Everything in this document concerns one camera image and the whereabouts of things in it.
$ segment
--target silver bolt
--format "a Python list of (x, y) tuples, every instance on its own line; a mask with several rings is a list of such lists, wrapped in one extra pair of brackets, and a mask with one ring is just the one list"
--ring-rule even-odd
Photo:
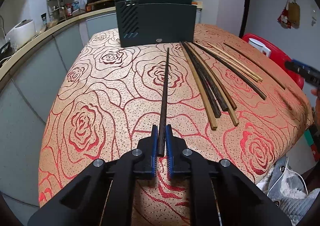
[(230, 165), (230, 161), (228, 159), (223, 159), (220, 161), (220, 164), (224, 167), (228, 167)]
[(192, 150), (191, 149), (184, 149), (182, 151), (182, 154), (184, 154), (185, 156), (190, 156), (192, 154)]
[(102, 164), (103, 164), (103, 160), (102, 159), (96, 159), (93, 162), (93, 165), (96, 166), (96, 167), (100, 167), (100, 166), (102, 166)]
[(140, 156), (142, 154), (142, 151), (140, 149), (134, 149), (132, 150), (132, 155), (134, 156)]

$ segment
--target gray cabinet door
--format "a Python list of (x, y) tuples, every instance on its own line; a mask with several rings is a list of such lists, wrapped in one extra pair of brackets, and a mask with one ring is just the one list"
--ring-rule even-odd
[(20, 67), (13, 79), (45, 122), (66, 74), (56, 44), (51, 40)]
[(0, 94), (0, 190), (39, 205), (38, 167), (44, 123), (10, 81)]
[(63, 31), (55, 37), (55, 40), (64, 65), (66, 69), (69, 70), (78, 54), (83, 49), (79, 25), (74, 25)]
[(87, 20), (88, 35), (91, 38), (95, 33), (115, 29), (118, 27), (116, 13), (94, 17)]

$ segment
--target finger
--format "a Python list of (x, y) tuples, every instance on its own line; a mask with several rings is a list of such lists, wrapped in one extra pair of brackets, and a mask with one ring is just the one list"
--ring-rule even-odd
[(313, 95), (315, 95), (315, 96), (318, 96), (318, 89), (312, 89), (311, 90), (311, 93), (313, 94)]

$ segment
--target rice cooker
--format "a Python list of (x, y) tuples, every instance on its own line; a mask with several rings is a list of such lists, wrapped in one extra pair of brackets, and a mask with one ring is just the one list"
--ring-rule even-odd
[(10, 40), (11, 46), (21, 48), (36, 35), (35, 23), (32, 19), (26, 19), (15, 25), (6, 35), (7, 41)]

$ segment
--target rose pattern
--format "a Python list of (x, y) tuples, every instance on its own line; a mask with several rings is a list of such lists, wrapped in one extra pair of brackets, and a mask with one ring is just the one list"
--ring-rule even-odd
[[(221, 29), (199, 24), (195, 40), (235, 45), (273, 75), (276, 82), (251, 62), (244, 62), (263, 78), (250, 87), (211, 56), (197, 50), (237, 104), (240, 124), (233, 126), (226, 112), (212, 131), (193, 75), (178, 43), (121, 48), (117, 29), (95, 34), (81, 51), (53, 103), (45, 126), (39, 160), (39, 203), (42, 206), (95, 158), (118, 159), (134, 149), (159, 124), (166, 50), (169, 48), (167, 123), (175, 136), (205, 158), (228, 158), (252, 181), (259, 182), (312, 123), (306, 96), (270, 59)], [(138, 181), (132, 225), (189, 225), (188, 181), (168, 180), (166, 159), (157, 162), (153, 182)]]

